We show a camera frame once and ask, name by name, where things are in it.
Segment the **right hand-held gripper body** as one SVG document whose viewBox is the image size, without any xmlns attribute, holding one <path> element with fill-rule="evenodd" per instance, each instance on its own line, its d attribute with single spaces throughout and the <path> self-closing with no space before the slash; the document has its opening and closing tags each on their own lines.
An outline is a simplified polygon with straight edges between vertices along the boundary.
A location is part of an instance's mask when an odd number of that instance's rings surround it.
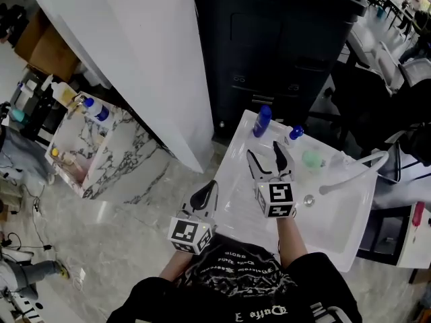
<svg viewBox="0 0 431 323">
<path fill-rule="evenodd" d="M 254 179 L 255 199 L 265 218 L 293 216 L 298 199 L 295 181 L 273 175 Z"/>
</svg>

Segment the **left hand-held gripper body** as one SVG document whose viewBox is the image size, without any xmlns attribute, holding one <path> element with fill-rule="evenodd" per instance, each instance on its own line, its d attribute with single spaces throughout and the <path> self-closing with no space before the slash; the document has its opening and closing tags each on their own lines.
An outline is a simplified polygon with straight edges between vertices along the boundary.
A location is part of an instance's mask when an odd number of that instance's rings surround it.
<svg viewBox="0 0 431 323">
<path fill-rule="evenodd" d="M 215 212 L 207 208 L 192 212 L 191 196 L 185 196 L 176 215 L 171 217 L 167 239 L 181 252 L 200 255 L 216 231 Z"/>
</svg>

